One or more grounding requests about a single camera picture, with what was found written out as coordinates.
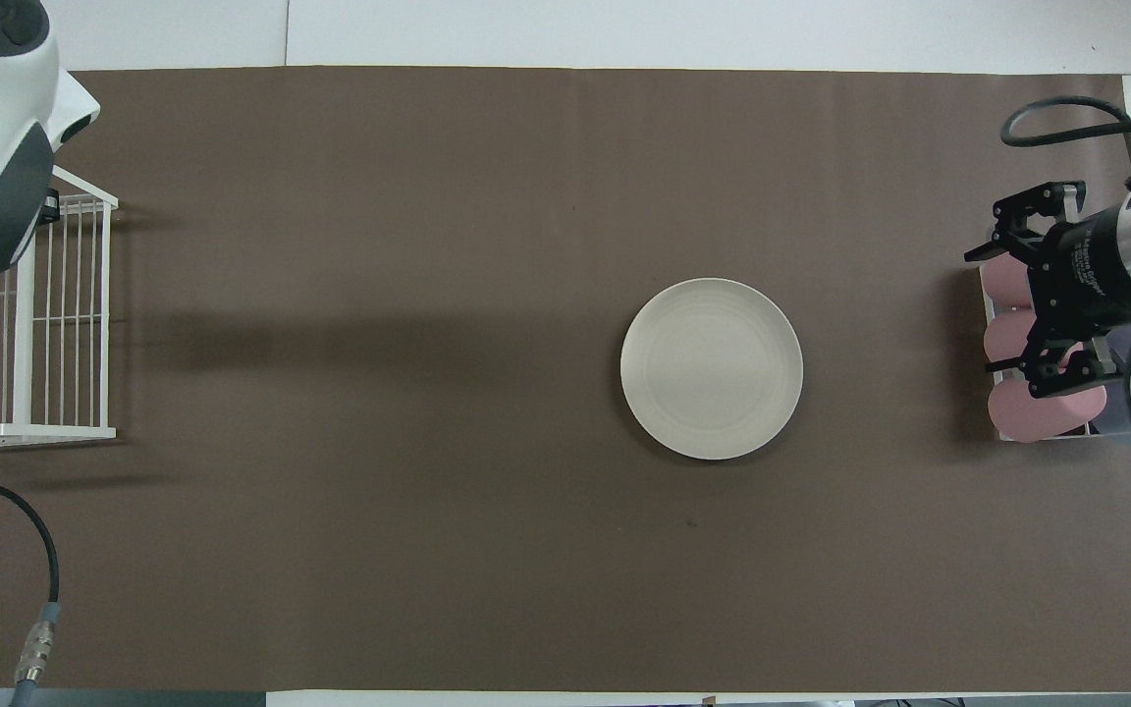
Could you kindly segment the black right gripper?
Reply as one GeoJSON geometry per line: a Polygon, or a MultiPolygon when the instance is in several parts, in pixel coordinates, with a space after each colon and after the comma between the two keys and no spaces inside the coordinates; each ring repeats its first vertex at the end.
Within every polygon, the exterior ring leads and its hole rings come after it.
{"type": "Polygon", "coordinates": [[[1050,339],[991,361],[988,374],[1015,372],[1034,399],[1068,397],[1121,380],[1121,357],[1103,334],[1131,324],[1131,274],[1119,255],[1121,207],[1081,219],[1083,181],[1050,181],[1002,198],[996,223],[965,261],[1013,256],[1031,270],[1033,304],[1050,339]]]}

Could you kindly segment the round cream plate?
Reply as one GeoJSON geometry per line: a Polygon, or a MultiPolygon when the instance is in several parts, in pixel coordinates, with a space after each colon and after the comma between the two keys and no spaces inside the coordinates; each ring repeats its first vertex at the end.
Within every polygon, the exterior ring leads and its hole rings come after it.
{"type": "Polygon", "coordinates": [[[656,443],[692,460],[737,460],[794,417],[804,356],[789,318],[762,292],[734,279],[687,279],[637,310],[619,381],[656,443]]]}

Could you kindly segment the pink plastic cup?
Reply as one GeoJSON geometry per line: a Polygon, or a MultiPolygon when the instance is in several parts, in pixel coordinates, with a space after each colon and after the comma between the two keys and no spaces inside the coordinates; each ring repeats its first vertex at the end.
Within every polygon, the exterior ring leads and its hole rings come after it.
{"type": "Polygon", "coordinates": [[[1031,309],[1031,283],[1028,267],[1013,255],[998,255],[979,265],[984,295],[998,308],[1031,309]]]}
{"type": "Polygon", "coordinates": [[[1022,307],[1001,310],[988,322],[983,337],[988,372],[993,374],[1019,367],[1017,361],[1027,348],[1028,334],[1036,319],[1031,308],[1022,307]]]}
{"type": "Polygon", "coordinates": [[[988,420],[998,434],[1017,443],[1034,443],[1083,434],[1105,406],[1104,388],[1063,397],[1033,398],[1027,381],[1004,379],[988,393],[988,420]]]}

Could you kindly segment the white cup rack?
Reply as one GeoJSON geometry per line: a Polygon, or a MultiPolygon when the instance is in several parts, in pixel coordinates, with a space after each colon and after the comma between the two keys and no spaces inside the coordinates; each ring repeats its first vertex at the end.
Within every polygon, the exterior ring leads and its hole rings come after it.
{"type": "MultiPolygon", "coordinates": [[[[983,348],[987,362],[1018,357],[1036,324],[1036,308],[1027,267],[1009,255],[979,265],[979,286],[986,304],[987,325],[983,348]]],[[[1064,397],[1036,399],[1018,368],[993,372],[988,394],[988,419],[1001,440],[1034,443],[1062,437],[1088,434],[1088,425],[1108,402],[1104,386],[1064,397]]]]}

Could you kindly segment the brown paper table mat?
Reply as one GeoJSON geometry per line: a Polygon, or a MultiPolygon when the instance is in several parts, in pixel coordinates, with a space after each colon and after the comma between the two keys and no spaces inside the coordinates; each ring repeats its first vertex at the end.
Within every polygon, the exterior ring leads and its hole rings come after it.
{"type": "Polygon", "coordinates": [[[1131,447],[1005,445],[962,253],[1119,140],[1108,76],[278,68],[81,77],[120,198],[103,446],[0,451],[50,689],[1131,692],[1131,447]],[[679,282],[797,331],[782,436],[637,424],[679,282]]]}

